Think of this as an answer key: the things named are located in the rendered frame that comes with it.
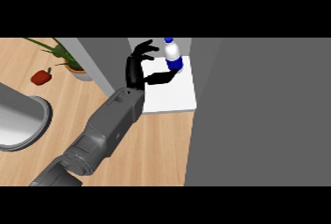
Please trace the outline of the grey cabinet body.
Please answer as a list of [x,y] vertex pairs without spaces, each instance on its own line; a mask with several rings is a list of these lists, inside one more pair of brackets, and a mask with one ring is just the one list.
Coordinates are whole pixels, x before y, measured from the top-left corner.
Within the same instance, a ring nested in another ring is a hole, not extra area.
[[57,38],[106,96],[125,86],[125,62],[144,38]]

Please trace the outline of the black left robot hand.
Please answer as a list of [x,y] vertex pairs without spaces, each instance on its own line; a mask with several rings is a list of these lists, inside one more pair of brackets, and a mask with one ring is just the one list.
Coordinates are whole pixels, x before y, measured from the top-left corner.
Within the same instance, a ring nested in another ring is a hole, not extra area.
[[156,52],[159,50],[159,48],[153,46],[150,43],[152,43],[150,39],[138,43],[134,47],[132,53],[126,57],[126,63],[125,63],[126,87],[137,90],[144,90],[144,84],[159,85],[168,83],[178,72],[177,69],[172,69],[166,72],[152,73],[150,75],[143,76],[143,69],[140,63],[143,60],[155,60],[155,58],[147,55],[147,52]]

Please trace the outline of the grey rounded sink basin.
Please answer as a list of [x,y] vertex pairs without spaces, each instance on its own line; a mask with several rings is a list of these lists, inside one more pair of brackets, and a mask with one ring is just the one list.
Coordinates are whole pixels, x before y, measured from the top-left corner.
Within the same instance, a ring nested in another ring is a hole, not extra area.
[[20,151],[42,136],[51,122],[47,100],[26,96],[0,82],[0,151]]

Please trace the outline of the large dark grey cabinet door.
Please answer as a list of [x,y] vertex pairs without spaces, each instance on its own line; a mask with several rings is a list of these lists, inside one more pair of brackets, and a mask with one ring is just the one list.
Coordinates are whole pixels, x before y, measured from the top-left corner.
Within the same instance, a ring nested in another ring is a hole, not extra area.
[[331,186],[331,38],[222,40],[184,183]]

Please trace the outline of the water bottle with blue label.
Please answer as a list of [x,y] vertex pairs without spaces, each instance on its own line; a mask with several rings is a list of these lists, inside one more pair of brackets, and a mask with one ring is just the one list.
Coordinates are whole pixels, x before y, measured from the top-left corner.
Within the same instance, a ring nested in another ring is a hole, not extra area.
[[163,44],[163,57],[168,69],[180,71],[183,68],[180,48],[172,38],[163,38]]

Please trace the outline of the green potted plant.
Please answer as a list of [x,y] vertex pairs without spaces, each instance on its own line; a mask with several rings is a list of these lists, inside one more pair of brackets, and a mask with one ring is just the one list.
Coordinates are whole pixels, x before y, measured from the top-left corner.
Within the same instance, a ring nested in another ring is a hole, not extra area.
[[66,67],[66,70],[70,72],[70,74],[75,76],[78,80],[91,81],[87,71],[84,70],[82,66],[78,64],[75,58],[67,52],[67,49],[63,47],[63,45],[60,44],[56,38],[53,38],[53,40],[56,41],[54,47],[45,45],[44,43],[41,43],[39,41],[30,38],[24,38],[24,40],[27,40],[29,42],[41,46],[44,52],[50,53],[54,57],[63,59],[63,63],[60,63],[60,66]]

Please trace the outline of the red bell pepper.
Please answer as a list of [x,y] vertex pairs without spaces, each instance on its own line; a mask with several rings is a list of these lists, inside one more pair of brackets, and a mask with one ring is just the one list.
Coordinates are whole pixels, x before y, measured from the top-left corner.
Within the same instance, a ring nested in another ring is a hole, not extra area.
[[51,80],[51,68],[47,70],[39,70],[35,72],[35,74],[30,77],[30,82],[36,85],[41,86]]

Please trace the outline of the white cabinet shelf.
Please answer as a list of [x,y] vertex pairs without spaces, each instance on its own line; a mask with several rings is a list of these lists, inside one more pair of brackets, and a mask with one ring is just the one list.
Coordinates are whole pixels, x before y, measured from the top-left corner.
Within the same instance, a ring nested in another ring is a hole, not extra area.
[[143,114],[177,113],[196,109],[190,57],[183,56],[183,69],[169,83],[144,85]]

